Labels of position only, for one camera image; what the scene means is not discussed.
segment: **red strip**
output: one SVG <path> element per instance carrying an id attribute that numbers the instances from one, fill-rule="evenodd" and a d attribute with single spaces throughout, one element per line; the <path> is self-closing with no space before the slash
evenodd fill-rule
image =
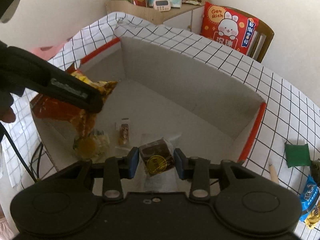
<path id="1" fill-rule="evenodd" d="M 107 48 L 110 48 L 111 46 L 115 45 L 116 43 L 118 43 L 120 41 L 119 38 L 115 38 L 112 39 L 111 41 L 109 41 L 108 43 L 102 45 L 101 47 L 97 48 L 95 51 L 91 52 L 90 54 L 88 54 L 87 56 L 85 56 L 84 58 L 82 58 L 80 60 L 81 64 L 84 64 L 86 62 L 88 62 L 90 59 L 94 58 L 95 56 L 97 56 L 99 53 L 105 51 Z"/>
<path id="2" fill-rule="evenodd" d="M 254 142 L 254 139 L 256 138 L 256 135 L 258 133 L 258 129 L 259 129 L 259 126 L 260 126 L 261 120 L 263 118 L 263 114 L 264 114 L 264 111 L 265 111 L 266 107 L 267 107 L 267 104 L 265 102 L 263 102 L 260 105 L 260 109 L 259 109 L 257 118 L 254 121 L 254 124 L 253 124 L 253 127 L 251 129 L 250 135 L 249 135 L 249 137 L 247 139 L 247 142 L 245 143 L 245 145 L 243 147 L 243 150 L 242 150 L 242 152 L 240 154 L 238 162 L 239 161 L 245 161 L 247 159 L 247 157 L 249 155 L 249 152 L 251 150 L 252 144 Z"/>

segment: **white wall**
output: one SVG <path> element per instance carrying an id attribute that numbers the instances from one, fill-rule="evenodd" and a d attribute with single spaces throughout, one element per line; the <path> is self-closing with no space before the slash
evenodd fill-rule
<path id="1" fill-rule="evenodd" d="M 21 0 L 0 39 L 22 48 L 50 46 L 106 14 L 105 0 Z M 246 11 L 274 30 L 263 64 L 320 106 L 320 0 L 212 0 Z"/>

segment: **blue banner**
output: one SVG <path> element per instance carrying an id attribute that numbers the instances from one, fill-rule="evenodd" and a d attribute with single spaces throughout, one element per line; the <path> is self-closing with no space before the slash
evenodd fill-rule
<path id="1" fill-rule="evenodd" d="M 249 18 L 247 23 L 247 29 L 245 31 L 241 47 L 246 48 L 249 46 L 249 41 L 252 38 L 252 35 L 254 33 L 255 25 L 256 24 L 254 23 L 253 19 Z"/>

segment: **rabbit pillow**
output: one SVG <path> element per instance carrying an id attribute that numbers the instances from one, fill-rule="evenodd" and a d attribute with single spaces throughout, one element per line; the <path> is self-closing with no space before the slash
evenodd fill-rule
<path id="1" fill-rule="evenodd" d="M 201 35 L 247 54 L 259 19 L 206 2 Z"/>

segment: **yellow round label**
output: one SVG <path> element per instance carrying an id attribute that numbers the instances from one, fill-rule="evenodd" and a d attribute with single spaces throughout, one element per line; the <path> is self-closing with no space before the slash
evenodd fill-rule
<path id="1" fill-rule="evenodd" d="M 151 174 L 158 174 L 167 168 L 167 161 L 161 155 L 154 155 L 147 161 L 147 169 Z"/>
<path id="2" fill-rule="evenodd" d="M 214 23 L 220 23 L 224 19 L 226 10 L 223 7 L 212 5 L 208 10 L 208 18 Z"/>

